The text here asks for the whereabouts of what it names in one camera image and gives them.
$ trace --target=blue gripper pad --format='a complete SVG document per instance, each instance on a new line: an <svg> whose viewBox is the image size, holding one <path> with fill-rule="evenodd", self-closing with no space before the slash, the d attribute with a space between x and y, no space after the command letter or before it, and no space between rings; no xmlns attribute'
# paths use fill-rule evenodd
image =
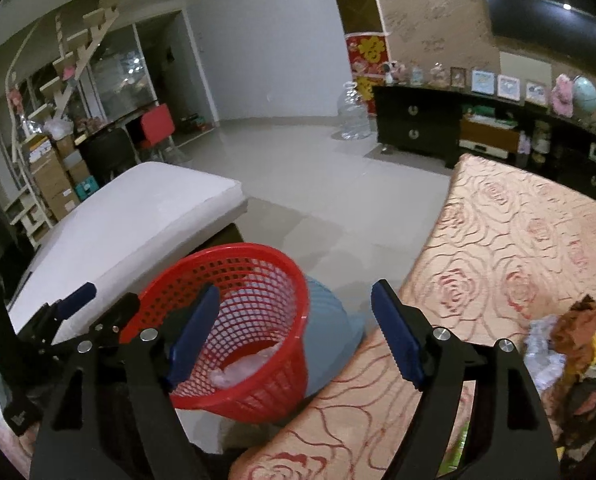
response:
<svg viewBox="0 0 596 480"><path fill-rule="evenodd" d="M211 285L198 302L180 337L171 345L169 350L171 369L167 381L172 390L175 390L178 384L186 381L191 375L195 362L203 349L204 342L218 318L219 311L220 289L215 285Z"/></svg>
<svg viewBox="0 0 596 480"><path fill-rule="evenodd" d="M73 291L64 300L58 303L56 316L61 321L70 318L89 301L95 299L97 288L93 283L86 282L78 290Z"/></svg>
<svg viewBox="0 0 596 480"><path fill-rule="evenodd" d="M397 296L385 282L374 283L371 288L371 309L378 321L380 330L387 340L391 354L398 365L400 375L420 390L425 380L425 373L420 363L420 345L400 315L401 308Z"/></svg>

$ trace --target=red chair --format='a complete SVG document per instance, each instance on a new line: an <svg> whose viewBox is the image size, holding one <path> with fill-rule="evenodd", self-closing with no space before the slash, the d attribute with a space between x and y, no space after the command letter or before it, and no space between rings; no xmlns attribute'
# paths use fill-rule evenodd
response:
<svg viewBox="0 0 596 480"><path fill-rule="evenodd" d="M145 113L140 118L140 126L142 127L142 132L145 136L145 140L142 140L138 145L141 150L156 149L156 144L159 144L168 138L171 147L165 151L173 149L178 153L178 155L182 155L171 137L171 135L175 132L175 124L171 117L169 107L166 104L156 106L153 108L153 110L149 110L147 113ZM158 153L162 160L164 160L162 157L162 152L159 150L159 148Z"/></svg>

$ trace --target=white mattress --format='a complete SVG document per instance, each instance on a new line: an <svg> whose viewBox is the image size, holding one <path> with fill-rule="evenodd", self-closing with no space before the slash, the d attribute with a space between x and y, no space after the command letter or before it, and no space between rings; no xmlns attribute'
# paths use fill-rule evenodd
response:
<svg viewBox="0 0 596 480"><path fill-rule="evenodd" d="M91 282L97 297L62 324L55 342L79 335L125 292L140 292L246 207L235 180L160 162L126 171L43 240L28 279L10 305L16 332L44 303Z"/></svg>

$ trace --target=drawer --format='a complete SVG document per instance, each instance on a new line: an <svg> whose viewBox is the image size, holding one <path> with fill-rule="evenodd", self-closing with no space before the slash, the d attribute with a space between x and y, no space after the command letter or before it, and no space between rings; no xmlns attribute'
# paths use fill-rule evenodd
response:
<svg viewBox="0 0 596 480"><path fill-rule="evenodd" d="M486 144L509 153L517 153L520 133L463 119L460 121L460 139L472 140L477 144Z"/></svg>
<svg viewBox="0 0 596 480"><path fill-rule="evenodd" d="M596 163L585 160L579 164L568 164L561 168L557 180L563 186L596 200Z"/></svg>
<svg viewBox="0 0 596 480"><path fill-rule="evenodd" d="M375 92L378 116L402 118L415 123L453 122L462 116L460 104L450 92L384 87L376 87Z"/></svg>
<svg viewBox="0 0 596 480"><path fill-rule="evenodd" d="M444 156L455 148L456 140L457 128L397 118L378 118L378 141L399 150Z"/></svg>

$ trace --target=metal screw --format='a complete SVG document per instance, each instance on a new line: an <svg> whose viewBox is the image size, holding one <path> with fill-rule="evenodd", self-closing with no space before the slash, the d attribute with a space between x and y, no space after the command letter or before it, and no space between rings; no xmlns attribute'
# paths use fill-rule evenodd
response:
<svg viewBox="0 0 596 480"><path fill-rule="evenodd" d="M153 341L158 337L158 331L155 328L147 328L140 332L140 339L143 341Z"/></svg>
<svg viewBox="0 0 596 480"><path fill-rule="evenodd" d="M86 354L94 347L94 344L91 341L81 341L78 345L78 352L81 354Z"/></svg>
<svg viewBox="0 0 596 480"><path fill-rule="evenodd" d="M501 339L498 342L498 346L500 346L500 349L503 352L511 352L511 351L513 351L514 348L516 348L514 346L514 344L509 339Z"/></svg>
<svg viewBox="0 0 596 480"><path fill-rule="evenodd" d="M439 326L438 328L433 329L433 337L440 341L447 341L452 336L452 333L449 332L446 328Z"/></svg>

